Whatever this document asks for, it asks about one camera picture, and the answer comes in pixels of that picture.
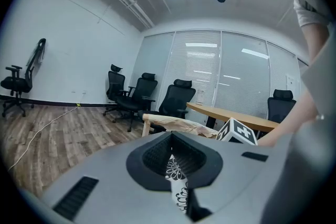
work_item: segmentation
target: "glass wall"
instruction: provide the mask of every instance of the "glass wall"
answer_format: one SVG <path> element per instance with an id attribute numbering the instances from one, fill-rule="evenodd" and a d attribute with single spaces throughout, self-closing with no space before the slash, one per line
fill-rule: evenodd
<path id="1" fill-rule="evenodd" d="M 160 101 L 163 101 L 167 88 L 175 79 L 192 80 L 196 94 L 191 102 L 196 102 L 198 90 L 204 91 L 203 105 L 212 105 L 217 84 L 220 31 L 176 32 L 168 67 L 164 76 Z M 186 118 L 205 124 L 206 116 L 190 111 Z"/>
<path id="2" fill-rule="evenodd" d="M 270 70 L 265 41 L 222 33 L 223 56 L 215 107 L 265 118 Z M 216 121 L 217 129 L 223 122 Z"/>
<path id="3" fill-rule="evenodd" d="M 308 69 L 308 66 L 304 62 L 300 61 L 299 59 L 298 59 L 298 63 L 299 63 L 299 71 L 300 71 L 300 95 L 301 95 L 306 90 L 306 85 L 301 79 L 301 76 Z"/>
<path id="4" fill-rule="evenodd" d="M 188 30 L 145 37 L 132 75 L 132 86 L 144 72 L 156 74 L 153 93 L 159 109 L 175 79 L 192 80 L 203 105 L 267 117 L 267 99 L 274 89 L 291 90 L 294 99 L 304 91 L 300 71 L 306 65 L 270 43 L 247 35 L 215 30 Z M 207 116 L 190 111 L 186 118 L 201 124 Z M 216 122 L 219 130 L 223 122 Z"/>
<path id="5" fill-rule="evenodd" d="M 167 33 L 145 37 L 134 65 L 130 86 L 135 87 L 138 78 L 140 78 L 143 73 L 155 74 L 155 79 L 158 81 L 158 85 L 152 94 L 152 98 L 156 101 L 152 104 L 152 109 L 155 109 L 158 105 L 160 88 L 173 42 L 173 36 L 174 33 Z"/>

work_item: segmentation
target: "office chair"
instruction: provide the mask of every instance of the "office chair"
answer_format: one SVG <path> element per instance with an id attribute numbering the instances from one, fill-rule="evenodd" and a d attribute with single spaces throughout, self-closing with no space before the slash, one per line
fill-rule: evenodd
<path id="1" fill-rule="evenodd" d="M 106 92 L 106 95 L 109 100 L 116 102 L 117 97 L 122 96 L 124 89 L 125 76 L 118 74 L 122 68 L 115 65 L 111 65 L 111 71 L 109 71 L 109 89 Z M 106 116 L 107 112 L 116 110 L 118 108 L 117 103 L 106 106 L 106 111 L 103 113 L 103 116 Z"/>
<path id="2" fill-rule="evenodd" d="M 274 90 L 273 97 L 267 100 L 268 120 L 281 123 L 292 110 L 295 103 L 292 91 Z M 267 132 L 260 132 L 258 139 L 266 134 Z"/>
<path id="3" fill-rule="evenodd" d="M 134 113 L 140 110 L 150 110 L 151 103 L 155 102 L 155 100 L 150 99 L 155 87 L 157 85 L 157 81 L 155 80 L 155 74 L 144 73 L 141 78 L 138 79 L 136 87 L 130 87 L 129 91 L 121 91 L 124 94 L 127 93 L 127 96 L 117 97 L 117 110 L 129 111 L 130 116 L 122 116 L 121 118 L 113 120 L 113 123 L 116 123 L 119 119 L 131 119 L 130 127 L 127 129 L 128 132 L 132 130 L 132 122 L 134 118 Z M 130 94 L 132 89 L 135 89 L 132 97 Z"/>
<path id="4" fill-rule="evenodd" d="M 1 87 L 7 89 L 7 90 L 11 90 L 10 92 L 10 96 L 14 95 L 15 92 L 15 98 L 14 99 L 10 99 L 10 100 L 6 100 L 3 104 L 4 107 L 4 111 L 2 113 L 2 117 L 6 116 L 6 111 L 8 109 L 10 109 L 13 106 L 18 106 L 21 110 L 22 110 L 22 116 L 25 117 L 26 116 L 26 111 L 23 109 L 23 107 L 21 106 L 22 104 L 31 104 L 31 108 L 34 107 L 34 104 L 32 104 L 30 101 L 27 100 L 22 100 L 21 98 L 21 94 L 23 92 L 30 92 L 30 90 L 33 88 L 33 70 L 34 67 L 33 64 L 35 62 L 36 59 L 38 59 L 38 57 L 40 56 L 40 54 L 42 53 L 44 47 L 46 45 L 46 39 L 42 38 L 39 40 L 37 48 L 34 51 L 34 54 L 28 64 L 28 67 L 26 69 L 25 72 L 25 78 L 20 78 L 19 72 L 20 69 L 22 69 L 22 67 L 18 67 L 15 65 L 12 65 L 12 67 L 6 67 L 6 70 L 9 70 L 12 72 L 12 76 L 11 77 L 6 77 L 3 81 L 1 81 L 0 85 Z"/>
<path id="5" fill-rule="evenodd" d="M 142 119 L 143 114 L 171 116 L 185 119 L 188 113 L 186 110 L 187 103 L 194 97 L 196 90 L 191 88 L 192 81 L 176 79 L 174 84 L 169 85 L 159 111 L 139 111 L 138 116 Z M 154 132 L 151 134 L 165 132 L 166 129 L 160 125 L 151 124 Z"/>

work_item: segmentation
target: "white cable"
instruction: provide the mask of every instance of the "white cable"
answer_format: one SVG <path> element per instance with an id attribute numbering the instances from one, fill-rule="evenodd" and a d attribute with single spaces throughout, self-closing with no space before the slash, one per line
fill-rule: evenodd
<path id="1" fill-rule="evenodd" d="M 70 111 L 68 111 L 68 112 L 66 112 L 66 113 L 64 113 L 64 114 L 62 114 L 61 116 L 57 117 L 56 119 L 53 119 L 51 122 L 49 122 L 47 125 L 45 125 L 41 130 L 37 131 L 37 132 L 34 134 L 33 138 L 29 141 L 26 150 L 22 153 L 22 155 L 21 155 L 20 158 L 15 162 L 15 164 L 13 164 L 13 165 L 8 169 L 8 172 L 9 172 L 15 165 L 17 165 L 18 162 L 22 159 L 22 157 L 27 153 L 27 151 L 28 151 L 28 149 L 29 149 L 29 146 L 30 146 L 31 142 L 34 140 L 35 136 L 36 136 L 39 132 L 41 132 L 41 131 L 42 131 L 45 127 L 47 127 L 48 125 L 52 124 L 54 121 L 58 120 L 60 117 L 62 117 L 62 116 L 64 116 L 64 115 L 66 115 L 66 114 L 68 114 L 68 113 L 74 111 L 75 109 L 79 108 L 79 104 L 80 104 L 80 103 L 78 103 L 77 106 L 76 106 L 74 109 L 71 109 Z"/>

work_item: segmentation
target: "black and white marker cube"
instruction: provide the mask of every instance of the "black and white marker cube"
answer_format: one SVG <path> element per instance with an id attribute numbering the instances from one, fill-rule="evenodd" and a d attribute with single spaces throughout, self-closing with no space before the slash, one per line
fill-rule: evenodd
<path id="1" fill-rule="evenodd" d="M 224 124 L 218 132 L 216 139 L 227 142 L 258 145 L 253 130 L 234 118 L 230 118 Z"/>

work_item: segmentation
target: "ceiling light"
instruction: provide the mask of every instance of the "ceiling light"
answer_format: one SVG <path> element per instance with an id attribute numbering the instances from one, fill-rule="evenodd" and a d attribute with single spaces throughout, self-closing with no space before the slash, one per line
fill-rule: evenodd
<path id="1" fill-rule="evenodd" d="M 211 44 L 211 43 L 186 43 L 187 47 L 212 47 L 217 48 L 217 44 Z"/>
<path id="2" fill-rule="evenodd" d="M 237 77 L 231 77 L 231 76 L 227 76 L 227 75 L 223 75 L 223 77 L 232 78 L 232 79 L 240 79 L 240 78 L 237 78 Z"/>
<path id="3" fill-rule="evenodd" d="M 196 73 L 204 73 L 204 74 L 212 74 L 211 72 L 197 71 L 197 70 L 194 70 L 194 72 L 196 72 Z"/>
<path id="4" fill-rule="evenodd" d="M 205 54 L 203 52 L 187 52 L 188 57 L 199 57 L 199 58 L 213 58 L 215 57 L 215 54 Z"/>
<path id="5" fill-rule="evenodd" d="M 252 55 L 255 55 L 255 56 L 258 56 L 258 57 L 262 57 L 264 59 L 268 59 L 269 58 L 268 55 L 261 54 L 259 52 L 253 51 L 253 50 L 242 49 L 242 52 L 245 52 L 246 54 L 252 54 Z"/>

